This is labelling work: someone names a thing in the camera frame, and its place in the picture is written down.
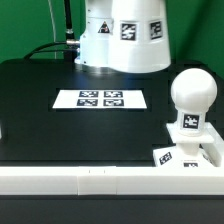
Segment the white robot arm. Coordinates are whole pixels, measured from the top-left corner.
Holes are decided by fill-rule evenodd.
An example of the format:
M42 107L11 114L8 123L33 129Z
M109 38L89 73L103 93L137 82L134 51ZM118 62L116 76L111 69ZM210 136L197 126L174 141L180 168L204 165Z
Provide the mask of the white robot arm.
M85 31L76 62L82 67L131 72L137 23L134 0L85 0Z

